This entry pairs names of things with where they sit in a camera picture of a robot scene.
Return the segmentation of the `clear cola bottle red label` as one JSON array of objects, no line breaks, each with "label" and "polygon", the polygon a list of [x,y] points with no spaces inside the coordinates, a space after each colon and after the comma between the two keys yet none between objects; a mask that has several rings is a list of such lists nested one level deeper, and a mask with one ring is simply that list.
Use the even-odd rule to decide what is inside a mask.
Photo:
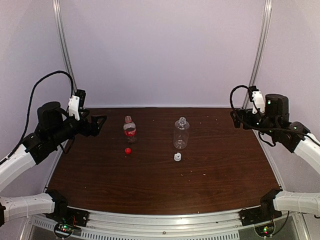
[{"label": "clear cola bottle red label", "polygon": [[129,115],[125,116],[124,118],[123,131],[126,137],[126,141],[129,144],[134,144],[137,142],[137,127],[133,122],[132,117]]}]

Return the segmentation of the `red bottle cap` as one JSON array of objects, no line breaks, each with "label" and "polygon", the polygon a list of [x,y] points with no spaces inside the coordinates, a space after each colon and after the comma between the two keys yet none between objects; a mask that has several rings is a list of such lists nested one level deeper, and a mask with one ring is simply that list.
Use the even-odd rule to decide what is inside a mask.
[{"label": "red bottle cap", "polygon": [[124,151],[127,155],[130,155],[132,153],[132,149],[129,147],[127,147]]}]

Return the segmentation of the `clear plastic bottle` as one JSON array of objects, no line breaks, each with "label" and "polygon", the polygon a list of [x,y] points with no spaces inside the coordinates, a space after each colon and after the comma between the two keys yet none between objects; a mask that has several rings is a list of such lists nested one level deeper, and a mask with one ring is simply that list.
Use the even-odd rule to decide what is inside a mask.
[{"label": "clear plastic bottle", "polygon": [[173,146],[178,150],[183,150],[187,147],[189,140],[190,124],[185,117],[180,117],[174,123]]}]

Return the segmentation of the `white bottle cap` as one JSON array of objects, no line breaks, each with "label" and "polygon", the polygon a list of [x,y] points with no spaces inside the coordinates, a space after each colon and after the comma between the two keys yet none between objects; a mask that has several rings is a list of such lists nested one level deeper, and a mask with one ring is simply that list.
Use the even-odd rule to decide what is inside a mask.
[{"label": "white bottle cap", "polygon": [[180,152],[176,152],[173,156],[174,161],[179,162],[182,159],[182,154]]}]

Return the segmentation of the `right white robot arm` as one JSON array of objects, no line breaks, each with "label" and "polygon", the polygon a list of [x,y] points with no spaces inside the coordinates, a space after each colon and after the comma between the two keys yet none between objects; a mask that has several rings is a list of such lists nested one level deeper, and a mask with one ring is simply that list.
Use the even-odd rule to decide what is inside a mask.
[{"label": "right white robot arm", "polygon": [[[289,120],[289,99],[270,93],[262,97],[259,91],[251,94],[251,109],[232,108],[230,116],[235,128],[256,130],[271,137],[271,146],[283,145],[320,171],[320,142],[301,122]],[[275,212],[292,211],[320,216],[320,194],[272,189],[260,199],[256,210],[259,220],[268,220]]]}]

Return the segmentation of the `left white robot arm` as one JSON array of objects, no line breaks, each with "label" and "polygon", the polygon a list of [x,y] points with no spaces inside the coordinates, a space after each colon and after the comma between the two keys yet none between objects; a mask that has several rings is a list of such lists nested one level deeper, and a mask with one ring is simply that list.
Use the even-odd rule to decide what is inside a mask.
[{"label": "left white robot arm", "polygon": [[[57,101],[45,103],[37,109],[38,124],[34,132],[18,145],[13,154],[0,162],[0,188],[3,190],[19,175],[39,165],[67,140],[74,140],[80,134],[85,137],[99,135],[107,116],[92,116],[90,111],[80,111],[79,119],[61,108]],[[56,190],[38,195],[0,199],[0,224],[30,215],[46,214],[51,219],[67,222],[72,218],[67,199]]]}]

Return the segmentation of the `right aluminium frame post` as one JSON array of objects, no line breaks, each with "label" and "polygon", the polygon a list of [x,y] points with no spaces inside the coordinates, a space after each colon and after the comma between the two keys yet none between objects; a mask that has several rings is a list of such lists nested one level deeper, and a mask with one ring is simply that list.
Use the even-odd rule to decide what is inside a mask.
[{"label": "right aluminium frame post", "polygon": [[268,39],[271,18],[272,18],[272,0],[264,1],[264,8],[262,12],[261,28],[258,39],[258,45],[256,49],[255,59],[253,62],[253,67],[250,75],[250,80],[248,86],[253,86],[258,78],[259,70],[263,60],[263,53],[265,50],[266,42]]}]

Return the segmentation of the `aluminium frame post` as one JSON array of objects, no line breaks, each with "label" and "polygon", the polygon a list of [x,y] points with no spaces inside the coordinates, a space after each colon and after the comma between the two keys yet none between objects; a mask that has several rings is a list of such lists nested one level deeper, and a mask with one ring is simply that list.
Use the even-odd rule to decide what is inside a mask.
[{"label": "aluminium frame post", "polygon": [[65,71],[72,78],[73,92],[75,93],[77,91],[77,84],[75,82],[72,63],[71,63],[68,46],[67,46],[67,39],[66,39],[63,16],[62,16],[61,1],[52,0],[52,6],[53,6],[53,15],[54,15],[56,29],[57,29],[58,41],[61,48],[62,60],[64,63]]},{"label": "aluminium frame post", "polygon": [[265,50],[266,42],[268,39],[271,18],[272,18],[272,0],[264,1],[264,8],[262,12],[261,28],[258,39],[258,45],[256,49],[255,59],[253,62],[253,67],[250,75],[250,80],[248,86],[253,86],[258,78],[259,70],[263,60],[263,53]]}]

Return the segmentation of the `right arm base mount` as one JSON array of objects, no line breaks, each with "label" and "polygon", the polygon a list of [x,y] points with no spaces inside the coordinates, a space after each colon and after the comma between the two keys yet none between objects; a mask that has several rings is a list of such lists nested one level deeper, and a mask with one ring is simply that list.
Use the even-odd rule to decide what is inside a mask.
[{"label": "right arm base mount", "polygon": [[239,212],[239,218],[242,226],[253,225],[255,233],[261,238],[273,237],[276,231],[275,219],[283,214],[275,210],[273,200],[280,193],[281,189],[272,189],[260,199],[260,205],[253,208],[242,208]]}]

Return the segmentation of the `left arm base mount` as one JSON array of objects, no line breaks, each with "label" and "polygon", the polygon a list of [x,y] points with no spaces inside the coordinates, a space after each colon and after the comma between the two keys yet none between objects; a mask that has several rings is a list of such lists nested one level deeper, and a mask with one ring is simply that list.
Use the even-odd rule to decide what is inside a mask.
[{"label": "left arm base mount", "polygon": [[65,240],[87,226],[88,211],[69,207],[68,200],[57,190],[47,190],[45,193],[54,203],[53,212],[46,213],[45,217],[56,222],[53,233],[58,239]]}]

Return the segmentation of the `aluminium front rail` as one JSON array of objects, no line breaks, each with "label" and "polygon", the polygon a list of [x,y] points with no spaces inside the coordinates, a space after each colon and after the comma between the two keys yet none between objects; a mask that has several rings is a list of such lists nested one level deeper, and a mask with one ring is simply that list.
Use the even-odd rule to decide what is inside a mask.
[{"label": "aluminium front rail", "polygon": [[[282,216],[258,224],[243,225],[240,208],[213,213],[178,215],[122,214],[88,210],[86,226],[78,226],[66,240],[311,240],[304,215],[283,212]],[[274,224],[276,234],[260,236],[262,225]],[[18,240],[31,240],[42,231],[47,240],[64,240],[53,233],[56,223],[44,215],[34,215],[24,223]]]}]

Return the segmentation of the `left aluminium frame post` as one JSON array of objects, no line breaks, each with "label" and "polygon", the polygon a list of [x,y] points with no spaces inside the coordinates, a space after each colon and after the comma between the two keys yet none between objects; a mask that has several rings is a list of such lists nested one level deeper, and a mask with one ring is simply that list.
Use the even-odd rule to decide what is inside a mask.
[{"label": "left aluminium frame post", "polygon": [[65,71],[72,78],[73,92],[75,93],[77,91],[77,84],[75,82],[72,63],[71,63],[68,46],[67,46],[67,39],[66,39],[63,16],[62,16],[61,1],[52,0],[52,6],[53,6],[53,15],[54,15],[56,29],[57,29],[58,41],[61,48],[62,60],[64,63]]}]

